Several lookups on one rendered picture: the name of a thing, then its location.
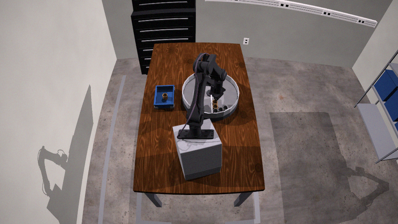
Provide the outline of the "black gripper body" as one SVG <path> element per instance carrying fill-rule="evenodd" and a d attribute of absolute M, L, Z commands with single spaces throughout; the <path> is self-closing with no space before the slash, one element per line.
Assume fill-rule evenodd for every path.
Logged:
<path fill-rule="evenodd" d="M 214 96 L 214 98 L 218 99 L 219 97 L 221 97 L 224 93 L 224 91 L 226 91 L 225 88 L 215 88 L 215 93 L 213 93 L 212 91 L 209 92 L 210 95 Z"/>

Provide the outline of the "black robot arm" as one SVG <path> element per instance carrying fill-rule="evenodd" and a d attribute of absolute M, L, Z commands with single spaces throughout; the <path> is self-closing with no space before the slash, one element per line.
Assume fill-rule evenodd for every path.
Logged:
<path fill-rule="evenodd" d="M 201 126 L 203 125 L 204 121 L 204 95 L 206 86 L 210 86 L 211 91 L 215 93 L 215 88 L 222 88 L 223 81 L 227 76 L 227 72 L 225 71 L 225 69 L 221 69 L 217 65 L 215 60 L 216 54 L 210 54 L 210 56 L 204 54 L 198 60 L 196 68 L 198 84 L 196 80 L 193 100 L 190 109 L 188 110 L 186 115 L 187 120 L 192 112 L 194 104 L 196 105 L 187 123 L 187 125 L 189 125 L 189 129 L 183 129 L 183 131 L 178 136 L 180 139 L 214 138 L 213 129 L 201 129 Z"/>

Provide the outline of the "white round turntable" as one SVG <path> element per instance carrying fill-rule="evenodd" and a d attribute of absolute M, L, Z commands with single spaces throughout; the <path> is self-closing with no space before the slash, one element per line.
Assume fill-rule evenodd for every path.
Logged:
<path fill-rule="evenodd" d="M 190 109 L 193 96 L 194 96 L 194 88 L 195 88 L 195 76 L 192 74 L 187 78 L 182 87 L 182 102 L 185 109 Z M 213 100 L 214 97 L 209 94 L 211 91 L 210 86 L 206 86 L 205 95 L 204 95 L 204 120 L 210 119 L 211 121 L 220 121 L 227 117 L 229 117 L 237 108 L 238 99 L 239 99 L 239 88 L 236 82 L 230 77 L 226 76 L 225 81 L 223 82 L 223 88 L 226 89 L 224 91 L 221 98 L 218 101 L 218 108 L 224 105 L 228 106 L 228 109 L 225 111 L 214 112 L 213 113 Z"/>

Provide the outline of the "blue open tray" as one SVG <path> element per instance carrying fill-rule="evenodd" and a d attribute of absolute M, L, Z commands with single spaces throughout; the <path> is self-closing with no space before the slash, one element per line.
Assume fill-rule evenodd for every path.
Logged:
<path fill-rule="evenodd" d="M 163 94 L 167 93 L 168 99 L 163 100 Z M 174 103 L 174 85 L 156 85 L 154 106 L 158 108 L 170 108 Z"/>

